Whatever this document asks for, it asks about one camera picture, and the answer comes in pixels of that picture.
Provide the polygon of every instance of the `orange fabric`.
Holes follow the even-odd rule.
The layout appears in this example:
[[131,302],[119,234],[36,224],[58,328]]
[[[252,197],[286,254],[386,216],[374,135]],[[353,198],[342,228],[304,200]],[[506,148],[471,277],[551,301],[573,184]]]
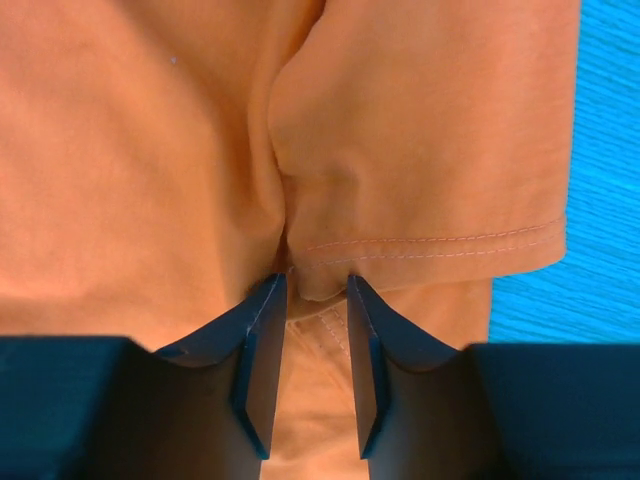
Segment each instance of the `orange fabric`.
[[578,16],[575,0],[5,2],[0,332],[156,348],[286,270],[263,477],[366,476],[347,275],[463,346],[486,338],[491,278],[562,257]]

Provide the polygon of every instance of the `seam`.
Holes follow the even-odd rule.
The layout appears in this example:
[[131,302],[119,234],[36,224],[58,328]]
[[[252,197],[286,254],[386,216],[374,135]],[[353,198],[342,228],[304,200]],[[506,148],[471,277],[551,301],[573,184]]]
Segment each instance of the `seam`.
[[553,240],[554,238],[557,238],[559,236],[561,236],[563,234],[563,232],[560,233],[556,233],[550,237],[547,238],[543,238],[541,240],[538,240],[537,242],[532,242],[532,243],[527,243],[525,245],[519,245],[517,247],[506,247],[506,248],[497,248],[495,250],[482,250],[482,251],[473,251],[473,252],[459,252],[459,253],[433,253],[433,254],[428,254],[428,255],[367,255],[367,256],[363,256],[363,257],[351,257],[351,258],[342,258],[339,260],[330,260],[330,261],[324,261],[324,262],[319,262],[319,263],[315,263],[312,265],[306,265],[306,266],[301,266],[301,267],[296,267],[297,270],[305,270],[305,269],[315,269],[315,268],[319,268],[325,265],[336,265],[339,263],[348,263],[348,262],[355,262],[355,261],[363,261],[363,260],[411,260],[411,259],[416,259],[416,258],[450,258],[450,257],[466,257],[466,256],[472,256],[472,255],[490,255],[490,254],[494,254],[494,253],[500,253],[500,252],[510,252],[513,250],[520,250],[523,248],[529,248],[529,247],[533,247],[535,245],[540,245],[543,243],[547,243],[550,242],[551,240]]
[[344,324],[344,320],[342,319],[342,315],[340,315],[340,312],[338,312],[338,310],[336,310],[336,307],[331,307],[331,311],[333,312],[333,314],[336,316],[336,318],[340,322],[340,325],[342,325],[343,328],[346,330],[347,326]]
[[318,315],[320,317],[320,321],[323,323],[323,325],[327,328],[327,330],[329,330],[329,333],[331,334],[331,336],[335,339],[336,342],[338,342],[338,345],[340,346],[340,348],[342,349],[342,352],[348,357],[349,354],[347,353],[347,349],[344,348],[344,345],[342,344],[342,342],[340,341],[340,339],[338,338],[338,335],[336,335],[336,332],[329,326],[329,324],[324,320],[324,316],[322,314]]
[[325,244],[322,244],[322,245],[316,245],[316,246],[313,246],[313,247],[307,247],[306,251],[309,252],[309,251],[313,251],[313,250],[322,250],[324,248],[344,246],[344,245],[357,245],[357,244],[362,244],[362,243],[461,242],[461,241],[469,241],[469,240],[481,240],[481,239],[484,239],[484,238],[506,237],[506,236],[509,236],[509,235],[517,235],[519,233],[531,232],[531,231],[534,231],[534,230],[541,230],[543,228],[550,227],[551,225],[559,223],[563,219],[564,219],[564,216],[562,216],[560,218],[557,218],[557,219],[555,219],[555,220],[553,220],[551,222],[543,223],[541,225],[535,225],[535,226],[527,227],[527,228],[520,228],[518,230],[510,230],[510,231],[507,231],[507,232],[489,233],[489,234],[486,234],[486,235],[475,235],[475,236],[471,236],[471,237],[380,238],[380,239],[371,239],[371,240],[350,240],[350,241],[343,241],[343,242],[331,242],[331,243],[325,243]]
[[324,358],[324,353],[320,353],[320,351],[323,350],[322,345],[319,342],[311,342],[308,338],[306,338],[306,336],[300,331],[297,324],[291,324],[291,326],[289,327],[289,331],[296,338],[296,340],[298,340],[298,342],[306,352],[309,352],[311,355],[314,355],[316,358],[318,358],[318,360],[320,360],[319,363],[322,370],[329,376],[331,381],[338,387],[340,392],[345,395],[345,399],[348,404],[353,405],[353,392],[350,393],[350,382],[345,382],[344,378],[342,378],[341,375],[336,375],[336,371],[334,368],[330,368],[327,362],[322,361],[322,359]]

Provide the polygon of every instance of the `orange cloth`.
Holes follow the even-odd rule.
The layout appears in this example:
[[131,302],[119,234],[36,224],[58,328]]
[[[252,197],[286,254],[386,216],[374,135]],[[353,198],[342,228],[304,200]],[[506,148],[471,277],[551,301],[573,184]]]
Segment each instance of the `orange cloth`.
[[169,343],[290,273],[263,477],[361,479],[343,290],[486,338],[564,254],[578,3],[0,5],[0,332]]

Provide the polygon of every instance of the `t-shirt sleeve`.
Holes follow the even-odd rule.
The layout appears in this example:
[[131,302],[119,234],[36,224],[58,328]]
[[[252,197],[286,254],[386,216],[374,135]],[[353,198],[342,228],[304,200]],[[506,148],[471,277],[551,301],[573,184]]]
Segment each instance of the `t-shirt sleeve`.
[[578,23],[574,0],[328,2],[269,102],[302,299],[561,259]]

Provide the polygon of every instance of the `blue surface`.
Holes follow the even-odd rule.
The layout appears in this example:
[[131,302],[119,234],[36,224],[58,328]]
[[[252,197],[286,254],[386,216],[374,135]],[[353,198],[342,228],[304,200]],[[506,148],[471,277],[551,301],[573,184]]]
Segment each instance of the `blue surface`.
[[565,260],[495,282],[491,341],[640,342],[640,1],[585,0]]

